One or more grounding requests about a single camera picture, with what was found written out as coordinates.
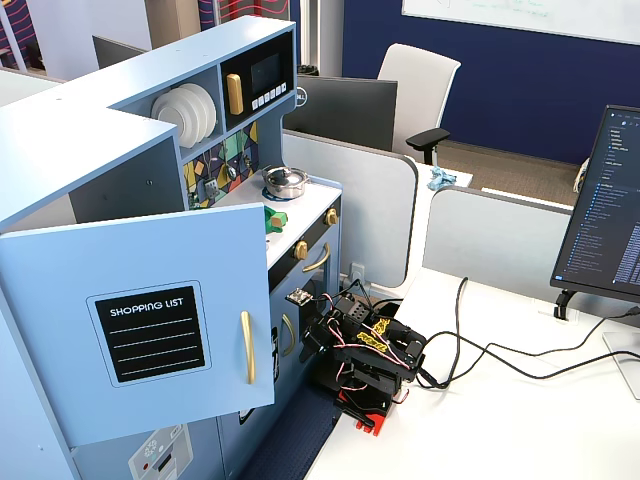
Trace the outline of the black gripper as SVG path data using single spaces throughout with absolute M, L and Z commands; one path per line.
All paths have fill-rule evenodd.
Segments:
M 351 320 L 345 312 L 334 309 L 324 315 L 314 314 L 305 320 L 302 350 L 299 361 L 305 363 L 322 350 L 335 345 L 347 344 L 352 340 Z

